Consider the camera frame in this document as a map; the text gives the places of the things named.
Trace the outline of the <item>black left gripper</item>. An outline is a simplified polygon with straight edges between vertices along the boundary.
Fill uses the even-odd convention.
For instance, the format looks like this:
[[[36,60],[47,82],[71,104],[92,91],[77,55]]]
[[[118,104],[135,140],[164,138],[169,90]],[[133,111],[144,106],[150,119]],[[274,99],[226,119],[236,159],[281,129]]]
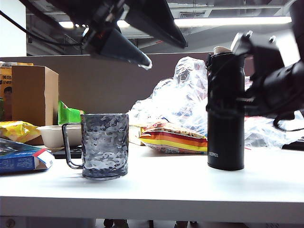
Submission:
[[[63,0],[61,3],[74,23],[88,27],[81,43],[90,55],[118,59],[146,70],[152,68],[150,58],[126,39],[117,25],[125,5],[129,10],[124,20],[132,27],[178,48],[187,46],[165,0]]]

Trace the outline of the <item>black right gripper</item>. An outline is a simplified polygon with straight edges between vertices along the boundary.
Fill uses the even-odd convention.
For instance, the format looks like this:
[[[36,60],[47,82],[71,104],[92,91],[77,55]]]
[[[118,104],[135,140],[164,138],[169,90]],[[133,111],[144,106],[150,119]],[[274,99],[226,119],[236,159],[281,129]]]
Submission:
[[[246,35],[248,45],[246,57],[254,61],[254,73],[250,80],[255,82],[264,76],[284,67],[275,38],[263,35]],[[210,114],[239,114],[242,105],[238,98],[244,95],[244,69],[222,69],[210,71],[208,75],[207,112]]]

